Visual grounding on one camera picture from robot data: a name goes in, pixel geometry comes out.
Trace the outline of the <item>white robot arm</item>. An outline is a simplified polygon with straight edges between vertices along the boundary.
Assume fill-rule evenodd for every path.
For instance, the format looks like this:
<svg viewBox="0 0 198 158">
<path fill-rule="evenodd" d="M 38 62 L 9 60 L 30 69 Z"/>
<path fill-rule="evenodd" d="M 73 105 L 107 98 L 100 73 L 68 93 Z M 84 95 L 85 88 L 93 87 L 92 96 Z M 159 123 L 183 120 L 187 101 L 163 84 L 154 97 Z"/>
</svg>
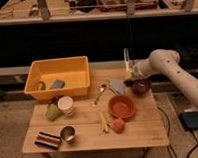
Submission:
<svg viewBox="0 0 198 158">
<path fill-rule="evenodd" d="M 161 73 L 198 109 L 198 79 L 182 69 L 179 61 L 179 53 L 176 50 L 156 49 L 145 60 L 136 62 L 128 70 L 127 77 L 138 80 Z"/>
</svg>

